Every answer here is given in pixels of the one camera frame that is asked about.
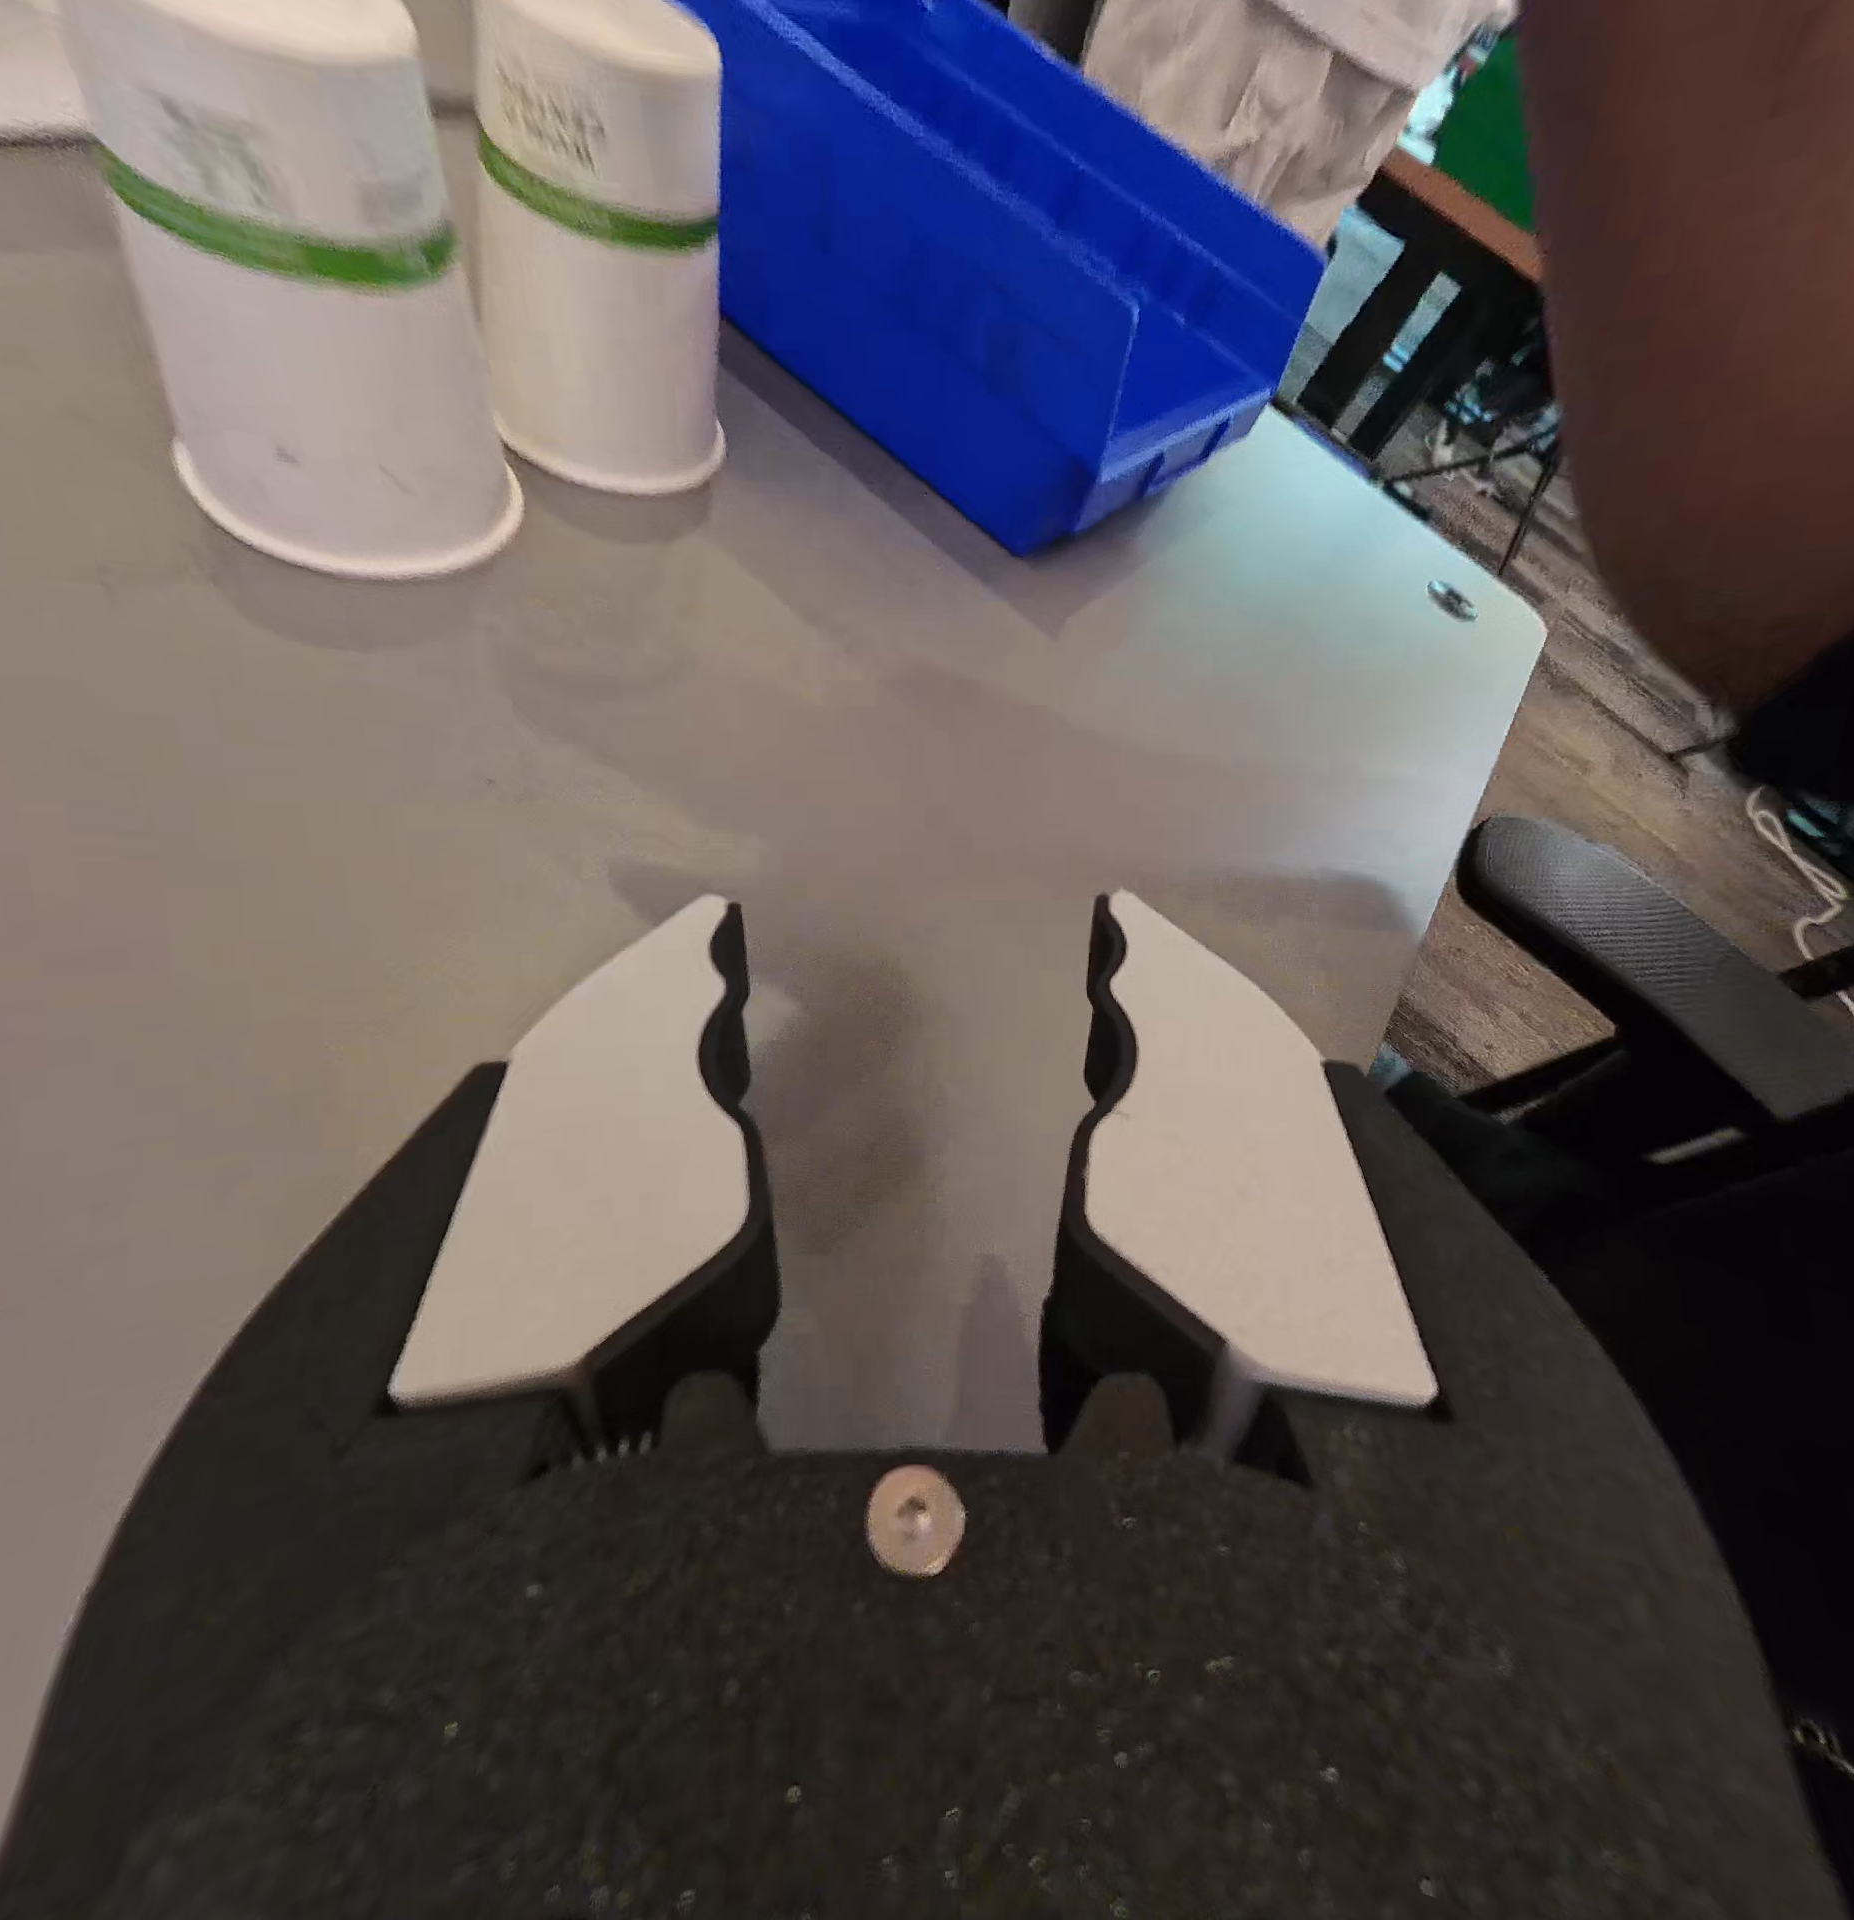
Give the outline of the green plastic bin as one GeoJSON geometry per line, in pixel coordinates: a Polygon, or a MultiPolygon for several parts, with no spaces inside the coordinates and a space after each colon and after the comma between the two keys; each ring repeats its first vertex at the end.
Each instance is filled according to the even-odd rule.
{"type": "Polygon", "coordinates": [[[1483,62],[1457,89],[1437,136],[1433,166],[1512,225],[1540,230],[1516,31],[1500,36],[1483,62]]]}

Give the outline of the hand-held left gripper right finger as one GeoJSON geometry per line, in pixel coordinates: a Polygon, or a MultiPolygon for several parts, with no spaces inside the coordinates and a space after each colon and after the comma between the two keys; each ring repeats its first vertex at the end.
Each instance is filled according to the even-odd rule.
{"type": "Polygon", "coordinates": [[[1242,1461],[1276,1398],[1441,1407],[1328,1068],[1259,984],[1134,892],[1091,906],[1089,1110],[1041,1304],[1041,1437],[1103,1379],[1154,1382],[1168,1440],[1242,1461]]]}

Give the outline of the person's right forearm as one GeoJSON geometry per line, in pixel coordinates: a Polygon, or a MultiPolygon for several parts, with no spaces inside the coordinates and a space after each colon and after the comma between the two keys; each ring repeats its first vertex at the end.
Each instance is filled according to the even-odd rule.
{"type": "Polygon", "coordinates": [[[1854,633],[1854,2],[1523,5],[1595,561],[1731,712],[1854,633]]]}

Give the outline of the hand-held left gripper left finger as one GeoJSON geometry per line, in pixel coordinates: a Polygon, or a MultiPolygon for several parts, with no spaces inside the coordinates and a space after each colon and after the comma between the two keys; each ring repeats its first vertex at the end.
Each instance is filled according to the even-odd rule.
{"type": "Polygon", "coordinates": [[[743,911],[693,899],[513,1046],[388,1379],[400,1413],[563,1400],[599,1452],[658,1440],[680,1379],[757,1400],[778,1319],[745,1114],[743,911]]]}

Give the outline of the blue plastic bin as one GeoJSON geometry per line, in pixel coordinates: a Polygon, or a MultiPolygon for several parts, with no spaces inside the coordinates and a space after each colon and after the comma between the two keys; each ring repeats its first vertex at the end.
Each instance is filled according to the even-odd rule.
{"type": "Polygon", "coordinates": [[[1325,251],[993,5],[695,2],[723,319],[1014,556],[1244,439],[1325,251]]]}

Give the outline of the wooden table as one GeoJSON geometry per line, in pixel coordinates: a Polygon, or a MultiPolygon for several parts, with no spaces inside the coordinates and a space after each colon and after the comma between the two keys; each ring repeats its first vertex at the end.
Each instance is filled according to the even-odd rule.
{"type": "Polygon", "coordinates": [[[1407,150],[1395,150],[1357,214],[1397,244],[1395,260],[1336,332],[1287,410],[1331,450],[1386,484],[1385,462],[1421,409],[1457,398],[1540,319],[1540,241],[1501,211],[1407,150]],[[1432,329],[1372,398],[1350,435],[1342,422],[1382,378],[1390,353],[1440,280],[1453,285],[1432,329]]]}

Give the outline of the white paper cup green band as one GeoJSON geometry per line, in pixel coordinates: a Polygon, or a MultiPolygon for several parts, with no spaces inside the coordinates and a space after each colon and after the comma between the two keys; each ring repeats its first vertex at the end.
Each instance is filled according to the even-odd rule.
{"type": "Polygon", "coordinates": [[[478,299],[504,443],[599,494],[707,487],[723,54],[668,2],[473,5],[478,299]]]}
{"type": "Polygon", "coordinates": [[[61,16],[190,498],[341,578],[494,559],[523,491],[408,9],[61,16]]]}

